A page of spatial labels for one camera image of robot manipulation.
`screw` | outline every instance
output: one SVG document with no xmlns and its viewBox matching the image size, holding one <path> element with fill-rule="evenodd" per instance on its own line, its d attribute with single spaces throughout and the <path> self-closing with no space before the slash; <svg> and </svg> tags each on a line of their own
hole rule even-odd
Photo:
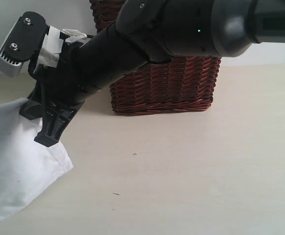
<svg viewBox="0 0 285 235">
<path fill-rule="evenodd" d="M 25 18 L 24 24 L 30 25 L 31 24 L 31 20 L 29 18 Z"/>
<path fill-rule="evenodd" d="M 10 45 L 10 50 L 16 51 L 16 50 L 18 50 L 18 49 L 19 49 L 19 47 L 17 46 L 16 43 L 11 43 L 11 45 Z"/>
</svg>

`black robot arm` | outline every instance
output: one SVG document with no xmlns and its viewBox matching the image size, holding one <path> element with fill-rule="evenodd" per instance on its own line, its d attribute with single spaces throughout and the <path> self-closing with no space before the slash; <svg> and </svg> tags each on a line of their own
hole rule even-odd
<svg viewBox="0 0 285 235">
<path fill-rule="evenodd" d="M 28 28 L 29 16 L 40 26 Z M 89 96 L 143 66 L 169 63 L 173 56 L 236 57 L 254 43 L 285 43 L 285 0 L 127 0 L 116 22 L 90 41 L 63 43 L 55 68 L 38 62 L 48 34 L 40 15 L 25 13 L 0 50 L 0 68 L 14 75 L 11 66 L 19 70 L 28 60 L 15 40 L 29 48 L 28 71 L 37 85 L 20 114 L 42 117 L 35 141 L 52 146 Z"/>
</svg>

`brown wicker basket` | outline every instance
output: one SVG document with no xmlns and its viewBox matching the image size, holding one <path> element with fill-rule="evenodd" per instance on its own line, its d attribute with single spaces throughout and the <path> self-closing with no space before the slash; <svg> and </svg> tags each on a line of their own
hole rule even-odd
<svg viewBox="0 0 285 235">
<path fill-rule="evenodd" d="M 125 0 L 89 0 L 96 28 L 115 21 Z M 176 57 L 111 85 L 113 110 L 121 115 L 205 111 L 213 102 L 220 58 Z"/>
</svg>

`white table surface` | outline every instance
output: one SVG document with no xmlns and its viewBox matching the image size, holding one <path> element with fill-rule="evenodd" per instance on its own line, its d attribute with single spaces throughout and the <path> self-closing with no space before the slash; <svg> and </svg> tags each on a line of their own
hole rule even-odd
<svg viewBox="0 0 285 235">
<path fill-rule="evenodd" d="M 0 103 L 32 88 L 0 76 Z M 105 90 L 62 141 L 75 168 L 0 235 L 285 235 L 285 66 L 222 68 L 204 113 L 118 117 Z"/>
</svg>

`wall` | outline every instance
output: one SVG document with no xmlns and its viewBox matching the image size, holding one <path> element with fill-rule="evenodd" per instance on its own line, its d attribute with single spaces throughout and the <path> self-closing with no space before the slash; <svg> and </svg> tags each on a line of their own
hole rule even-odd
<svg viewBox="0 0 285 235">
<path fill-rule="evenodd" d="M 16 19 L 36 11 L 57 28 L 95 33 L 88 0 L 0 0 L 0 45 Z M 239 58 L 224 58 L 223 66 L 285 64 L 285 45 L 254 45 Z"/>
</svg>

